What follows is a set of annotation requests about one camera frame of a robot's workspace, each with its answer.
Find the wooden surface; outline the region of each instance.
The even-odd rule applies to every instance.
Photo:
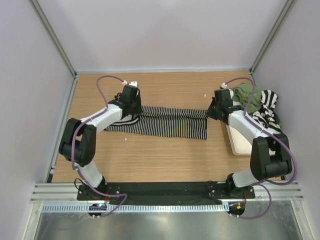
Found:
[[[237,77],[248,77],[248,72],[115,75],[128,82],[138,81],[142,105],[208,109],[214,90],[218,89],[221,83]],[[100,76],[79,76],[69,118],[80,119],[104,107],[96,87],[96,79]],[[105,78],[100,82],[108,101],[122,91],[123,86],[118,80]],[[228,174],[249,166],[248,156],[233,155],[223,123],[208,119],[207,131],[207,140],[103,131],[97,136],[94,160],[107,182],[224,181]],[[72,170],[70,162],[59,155],[53,182],[71,183],[77,177],[78,174]]]

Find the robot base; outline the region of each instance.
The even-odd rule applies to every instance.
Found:
[[[230,186],[224,182],[109,182],[106,192],[111,195],[126,193],[125,205],[137,206],[174,206],[174,205],[214,205],[219,200],[254,199],[252,186],[230,194]],[[77,200],[104,201],[106,198],[93,192],[84,185],[79,186]],[[122,197],[110,197],[109,203],[118,205]]]

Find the purple cable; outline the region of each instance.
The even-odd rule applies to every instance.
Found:
[[[102,92],[100,86],[99,86],[99,81],[103,78],[114,78],[114,79],[118,79],[119,81],[121,81],[122,83],[124,82],[121,78],[117,77],[117,76],[111,76],[111,75],[104,75],[104,76],[101,76],[99,77],[97,80],[96,80],[96,87],[98,88],[99,90],[99,93],[101,94],[102,98],[103,98],[103,101],[105,103],[105,109],[94,115],[92,118],[88,118],[87,120],[85,120],[84,122],[82,122],[75,130],[74,134],[73,134],[73,138],[72,138],[72,143],[71,143],[71,166],[72,166],[72,169],[73,170],[76,170],[76,166],[75,166],[75,145],[76,145],[76,137],[78,135],[78,132],[79,130],[82,128],[83,125],[85,125],[86,123],[88,123],[89,121],[101,116],[102,114],[104,114],[107,110],[108,110],[108,101],[106,99],[106,96],[104,95],[104,93]]]
[[[267,214],[267,212],[269,212],[269,210],[271,208],[272,199],[271,199],[271,194],[270,194],[268,188],[266,186],[264,186],[264,185],[259,184],[259,183],[255,183],[254,185],[263,187],[266,190],[266,192],[268,193],[268,196],[269,196],[269,205],[268,205],[268,207],[266,208],[266,210],[262,214],[260,214],[258,216],[239,216],[238,217],[235,214],[231,214],[233,217],[236,217],[236,218],[239,218],[239,219],[246,219],[246,220],[255,220],[255,219],[263,217],[264,215]]]
[[[286,151],[287,153],[290,155],[291,159],[292,159],[292,164],[293,164],[293,175],[291,177],[291,179],[289,181],[286,181],[286,182],[275,182],[275,181],[271,181],[271,180],[266,180],[267,182],[269,183],[272,183],[272,184],[275,184],[275,185],[279,185],[279,186],[285,186],[285,185],[289,185],[291,184],[295,179],[296,179],[296,176],[297,176],[297,161],[296,161],[296,158],[295,156],[293,155],[293,153],[291,152],[291,150],[287,147],[287,145],[285,145],[280,139],[278,139],[277,137],[275,137],[272,133],[266,131],[265,129],[262,128],[262,126],[260,126],[258,123],[256,123],[254,120],[252,120],[251,117],[249,117],[249,115],[247,115],[247,111],[248,111],[248,107],[249,107],[249,104],[251,103],[252,99],[254,98],[254,94],[256,92],[256,84],[255,82],[249,78],[249,77],[237,77],[237,78],[234,78],[234,79],[231,79],[230,81],[227,81],[225,84],[228,85],[229,83],[233,82],[233,81],[236,81],[236,80],[240,80],[240,79],[246,79],[246,80],[249,80],[252,84],[252,94],[247,102],[247,104],[245,105],[244,107],[244,110],[243,110],[243,116],[244,118],[250,123],[252,124],[253,126],[255,126],[257,129],[259,129],[262,133],[268,135],[269,137],[273,138],[275,141],[277,141]],[[253,186],[261,186],[263,187],[266,192],[268,193],[269,195],[269,206],[267,207],[267,209],[262,213],[260,214],[259,216],[239,216],[238,218],[240,219],[246,219],[246,220],[255,220],[255,219],[258,219],[258,218],[261,218],[263,217],[264,215],[267,214],[267,212],[270,210],[270,207],[271,207],[271,204],[272,204],[272,198],[271,198],[271,194],[269,192],[269,190],[267,189],[267,187],[265,187],[264,185],[261,185],[261,183],[263,183],[264,181],[259,181],[259,182],[256,182],[254,184],[252,184]]]
[[[124,82],[121,78],[119,77],[116,77],[116,76],[111,76],[111,75],[104,75],[104,76],[101,76],[99,77],[97,80],[96,80],[96,87],[98,88],[103,100],[104,100],[104,103],[105,103],[105,109],[100,112],[100,113],[97,113],[96,115],[94,115],[93,117],[91,118],[88,118],[87,120],[85,120],[84,122],[82,122],[77,128],[76,130],[74,131],[74,134],[73,134],[73,138],[72,138],[72,144],[71,144],[71,166],[72,166],[72,169],[73,170],[77,170],[80,178],[82,178],[82,180],[85,182],[86,185],[88,185],[95,193],[101,195],[101,196],[104,196],[104,197],[109,197],[109,198],[115,198],[115,197],[124,197],[123,200],[120,202],[120,204],[118,206],[116,206],[114,209],[112,209],[111,211],[105,213],[105,214],[102,214],[100,217],[106,217],[110,214],[112,214],[115,210],[117,210],[127,199],[128,195],[126,193],[122,193],[122,194],[105,194],[105,193],[102,193],[102,192],[99,192],[98,190],[96,190],[87,180],[86,178],[82,175],[81,173],[81,170],[75,166],[75,145],[76,145],[76,137],[78,135],[78,132],[79,130],[82,128],[83,125],[85,125],[86,123],[88,123],[89,121],[101,116],[102,114],[106,113],[107,110],[108,110],[108,101],[106,99],[106,96],[104,95],[104,93],[102,92],[100,86],[99,86],[99,81],[103,78],[114,78],[114,79],[118,79],[119,81],[121,82]]]
[[[77,138],[77,135],[79,133],[79,130],[82,128],[83,125],[85,125],[86,123],[88,123],[89,121],[101,116],[102,114],[104,114],[105,112],[107,112],[108,110],[108,101],[106,99],[106,96],[104,95],[104,93],[102,92],[100,86],[99,86],[99,81],[103,78],[114,78],[114,79],[118,79],[119,81],[121,82],[124,82],[124,80],[122,80],[121,78],[117,77],[117,76],[112,76],[112,75],[104,75],[104,76],[101,76],[99,77],[97,80],[96,80],[96,87],[98,88],[99,90],[99,93],[101,94],[103,100],[104,100],[104,103],[105,103],[105,109],[100,112],[100,113],[97,113],[96,115],[94,115],[93,117],[91,118],[88,118],[87,120],[85,120],[84,122],[82,122],[77,128],[76,130],[74,131],[74,134],[73,134],[73,138],[72,138],[72,143],[71,143],[71,166],[72,166],[72,169],[73,170],[77,170],[80,178],[82,178],[82,180],[85,182],[85,184],[87,184],[94,192],[96,192],[97,194],[101,195],[101,196],[104,196],[104,197],[109,197],[109,198],[116,198],[116,197],[124,197],[123,200],[114,208],[112,209],[111,211],[109,212],[106,212],[104,214],[101,214],[100,215],[100,218],[103,218],[103,217],[106,217],[106,216],[109,216],[110,214],[112,214],[115,210],[117,210],[122,204],[124,204],[124,202],[127,200],[127,197],[128,195],[126,193],[121,193],[121,194],[105,194],[105,193],[102,193],[102,192],[99,192],[98,190],[96,190],[87,180],[86,178],[81,174],[80,172],[80,169],[75,166],[75,145],[76,145],[76,138]],[[70,230],[76,226],[78,226],[79,224],[83,223],[84,221],[86,220],[89,220],[89,219],[92,219],[91,217],[86,217],[82,220],[80,220],[79,222],[77,222],[76,224],[72,225],[72,226],[69,226],[69,227],[55,227],[54,229],[56,230],[59,230],[59,231],[66,231],[66,230]],[[48,222],[47,226],[45,227],[40,239],[42,240],[49,225],[51,225],[51,221]]]
[[[246,79],[246,80],[249,80],[252,84],[252,94],[247,102],[247,104],[245,105],[244,107],[244,110],[243,110],[243,116],[244,118],[249,122],[251,123],[253,126],[255,126],[257,129],[259,129],[262,133],[268,135],[269,137],[273,138],[275,141],[277,141],[286,151],[287,153],[290,155],[291,159],[292,159],[292,164],[293,164],[293,175],[291,177],[291,179],[289,181],[286,181],[286,182],[275,182],[275,181],[272,181],[272,180],[266,180],[267,182],[269,183],[272,183],[272,184],[275,184],[275,185],[279,185],[279,186],[285,186],[285,185],[289,185],[291,184],[295,179],[296,179],[296,176],[297,176],[297,161],[296,161],[296,158],[295,156],[293,155],[293,153],[290,151],[290,149],[287,147],[287,145],[285,145],[279,138],[275,137],[272,133],[266,131],[265,129],[263,129],[258,123],[256,123],[254,120],[252,120],[251,117],[249,117],[247,115],[247,110],[248,110],[248,107],[249,107],[249,104],[251,103],[252,99],[254,98],[254,94],[256,92],[256,84],[255,82],[249,78],[249,77],[237,77],[237,78],[234,78],[234,79],[231,79],[230,81],[227,81],[225,84],[229,84],[233,81],[236,81],[236,80],[240,80],[240,79]]]

